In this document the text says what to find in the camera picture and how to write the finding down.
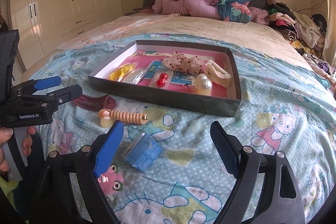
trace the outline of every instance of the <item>plastic bag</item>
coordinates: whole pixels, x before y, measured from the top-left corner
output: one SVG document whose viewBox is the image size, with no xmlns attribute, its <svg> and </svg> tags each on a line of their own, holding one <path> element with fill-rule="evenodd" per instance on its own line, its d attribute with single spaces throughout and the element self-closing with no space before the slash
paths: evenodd
<svg viewBox="0 0 336 224">
<path fill-rule="evenodd" d="M 158 70 L 155 72 L 149 86 L 159 89 L 167 89 L 173 77 L 171 70 Z"/>
<path fill-rule="evenodd" d="M 130 72 L 132 72 L 138 63 L 127 63 L 115 69 L 108 77 L 111 81 L 121 82 Z"/>
<path fill-rule="evenodd" d="M 134 69 L 126 77 L 124 77 L 122 82 L 136 85 L 142 80 L 146 72 L 147 72 L 147 69 Z"/>
</svg>

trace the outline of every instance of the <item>black device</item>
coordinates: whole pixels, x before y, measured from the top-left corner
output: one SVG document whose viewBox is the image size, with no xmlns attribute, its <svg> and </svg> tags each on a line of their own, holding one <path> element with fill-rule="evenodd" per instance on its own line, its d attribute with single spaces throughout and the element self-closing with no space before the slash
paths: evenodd
<svg viewBox="0 0 336 224">
<path fill-rule="evenodd" d="M 11 86 L 13 65 L 19 43 L 18 30 L 0 33 L 0 126 L 13 128 L 11 139 L 2 144 L 2 150 L 10 167 L 14 180 L 25 177 L 28 161 L 23 154 L 22 141 L 29 126 L 49 124 L 58 106 L 75 100 L 82 95 L 79 85 L 69 86 L 49 92 L 46 95 L 34 95 L 38 90 L 60 85 L 61 79 L 51 77 L 41 80 L 28 80 Z"/>
<path fill-rule="evenodd" d="M 98 136 L 92 145 L 84 145 L 75 153 L 49 153 L 31 201 L 30 224 L 46 223 L 46 220 L 48 224 L 121 224 L 93 172 L 99 151 L 108 139 L 113 140 L 109 137 L 115 126 L 107 134 Z M 250 146 L 243 146 L 235 136 L 226 134 L 217 121 L 212 123 L 210 134 L 226 170 L 237 179 L 214 224 L 305 224 L 300 191 L 283 152 L 257 153 Z M 92 222 L 81 218 L 78 212 L 69 173 L 77 175 Z M 242 221 L 258 173 L 265 173 L 265 178 L 257 209 L 252 218 Z M 6 212 L 5 223 L 24 224 L 0 192 L 2 217 L 3 212 Z"/>
</svg>

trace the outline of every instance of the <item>red candy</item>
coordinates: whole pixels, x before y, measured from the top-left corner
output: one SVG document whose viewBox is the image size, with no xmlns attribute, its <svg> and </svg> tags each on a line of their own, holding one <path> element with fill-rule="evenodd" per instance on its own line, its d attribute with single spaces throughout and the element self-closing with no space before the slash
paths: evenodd
<svg viewBox="0 0 336 224">
<path fill-rule="evenodd" d="M 168 75 L 166 73 L 162 73 L 160 74 L 159 79 L 156 81 L 156 85 L 159 88 L 163 88 L 166 85 L 167 81 L 168 81 Z"/>
</svg>

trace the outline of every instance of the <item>yellow toy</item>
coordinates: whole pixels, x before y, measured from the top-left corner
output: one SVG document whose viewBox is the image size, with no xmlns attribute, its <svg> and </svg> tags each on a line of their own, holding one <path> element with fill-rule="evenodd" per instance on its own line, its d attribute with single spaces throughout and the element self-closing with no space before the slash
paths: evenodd
<svg viewBox="0 0 336 224">
<path fill-rule="evenodd" d="M 120 66 L 110 74 L 109 80 L 121 82 L 127 74 L 134 70 L 136 65 L 137 63 L 127 63 Z"/>
</svg>

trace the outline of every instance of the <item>finger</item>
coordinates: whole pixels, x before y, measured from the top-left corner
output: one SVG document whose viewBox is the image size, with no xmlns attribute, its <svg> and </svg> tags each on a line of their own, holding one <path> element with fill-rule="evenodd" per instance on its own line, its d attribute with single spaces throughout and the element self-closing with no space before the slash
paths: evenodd
<svg viewBox="0 0 336 224">
<path fill-rule="evenodd" d="M 3 162 L 4 159 L 5 159 L 5 156 L 4 156 L 2 148 L 0 146 L 0 164 Z"/>
<path fill-rule="evenodd" d="M 0 145 L 7 142 L 13 135 L 13 129 L 0 127 Z"/>
<path fill-rule="evenodd" d="M 33 140 L 30 137 L 30 135 L 27 134 L 27 137 L 22 142 L 23 149 L 30 148 L 32 146 L 32 144 L 33 144 Z"/>
<path fill-rule="evenodd" d="M 27 129 L 27 133 L 28 133 L 29 135 L 34 135 L 34 134 L 36 133 L 36 129 L 35 129 L 35 127 L 28 127 L 28 129 Z"/>
<path fill-rule="evenodd" d="M 4 160 L 1 164 L 0 164 L 0 171 L 2 172 L 8 172 L 9 171 L 9 165 L 7 163 L 6 160 Z"/>
<path fill-rule="evenodd" d="M 29 148 L 25 148 L 24 150 L 23 150 L 23 154 L 26 156 L 26 157 L 28 157 L 30 154 L 31 154 L 31 152 L 32 152 L 32 149 L 29 147 Z"/>
</svg>

